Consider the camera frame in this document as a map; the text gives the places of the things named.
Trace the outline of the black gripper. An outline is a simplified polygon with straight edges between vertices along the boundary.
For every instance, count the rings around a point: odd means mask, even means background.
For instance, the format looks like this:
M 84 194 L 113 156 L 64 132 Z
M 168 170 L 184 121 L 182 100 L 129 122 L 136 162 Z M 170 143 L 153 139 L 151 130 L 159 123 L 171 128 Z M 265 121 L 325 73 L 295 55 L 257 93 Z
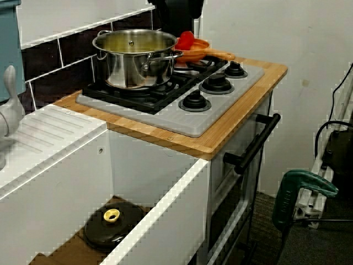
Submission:
M 197 19 L 202 15 L 204 0 L 178 0 L 176 4 L 182 15 Z

